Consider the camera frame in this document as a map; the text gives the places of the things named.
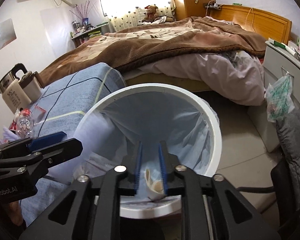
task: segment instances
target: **tiled floor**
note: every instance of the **tiled floor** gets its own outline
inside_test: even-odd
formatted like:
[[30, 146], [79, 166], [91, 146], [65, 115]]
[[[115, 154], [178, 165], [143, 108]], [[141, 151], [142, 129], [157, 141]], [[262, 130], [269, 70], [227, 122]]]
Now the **tiled floor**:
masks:
[[[270, 187], [271, 169], [279, 154], [266, 151], [261, 137], [247, 115], [247, 107], [237, 105], [213, 91], [198, 94], [217, 112], [222, 134], [222, 154], [217, 173], [223, 174], [235, 187]], [[275, 200], [273, 194], [243, 195], [261, 211]], [[279, 217], [276, 205], [263, 214], [277, 228]]]

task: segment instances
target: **plastic water bottle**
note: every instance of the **plastic water bottle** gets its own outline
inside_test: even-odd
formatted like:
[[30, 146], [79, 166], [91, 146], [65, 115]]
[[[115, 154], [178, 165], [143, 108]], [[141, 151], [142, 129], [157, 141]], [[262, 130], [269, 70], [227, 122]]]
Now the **plastic water bottle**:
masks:
[[33, 137], [34, 119], [29, 109], [23, 109], [17, 120], [17, 135], [20, 138]]

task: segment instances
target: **wooden headboard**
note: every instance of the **wooden headboard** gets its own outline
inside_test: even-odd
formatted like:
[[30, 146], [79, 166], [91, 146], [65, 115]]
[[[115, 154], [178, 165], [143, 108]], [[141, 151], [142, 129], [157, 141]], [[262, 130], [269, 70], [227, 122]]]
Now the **wooden headboard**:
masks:
[[210, 16], [217, 20], [232, 21], [247, 31], [255, 31], [266, 39], [288, 44], [292, 22], [271, 12], [236, 5], [222, 5], [221, 10], [210, 10]]

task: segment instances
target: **nightstand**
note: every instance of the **nightstand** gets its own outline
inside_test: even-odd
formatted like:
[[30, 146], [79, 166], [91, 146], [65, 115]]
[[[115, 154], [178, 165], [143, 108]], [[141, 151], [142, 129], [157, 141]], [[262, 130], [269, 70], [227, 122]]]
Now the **nightstand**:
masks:
[[[300, 61], [286, 50], [274, 46], [266, 41], [266, 55], [263, 62], [265, 71], [265, 88], [279, 78], [286, 75], [287, 71], [292, 76], [292, 101], [296, 108], [300, 108]], [[261, 106], [250, 106], [248, 115], [258, 130], [268, 152], [272, 152], [279, 145], [275, 123], [268, 122], [266, 102]]]

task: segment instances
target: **white trash bin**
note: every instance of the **white trash bin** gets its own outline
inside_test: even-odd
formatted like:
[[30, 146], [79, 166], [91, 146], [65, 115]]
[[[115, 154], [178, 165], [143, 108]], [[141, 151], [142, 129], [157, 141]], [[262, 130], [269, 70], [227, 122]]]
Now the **white trash bin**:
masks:
[[101, 172], [97, 175], [120, 164], [138, 140], [143, 143], [138, 195], [121, 197], [120, 216], [132, 219], [181, 209], [180, 196], [151, 202], [145, 195], [145, 169], [151, 170], [153, 179], [160, 179], [160, 140], [183, 165], [208, 177], [216, 173], [222, 149], [218, 117], [209, 104], [187, 90], [157, 83], [126, 87], [103, 98], [81, 120], [74, 137], [83, 145], [80, 158], [88, 160], [88, 169], [97, 167]]

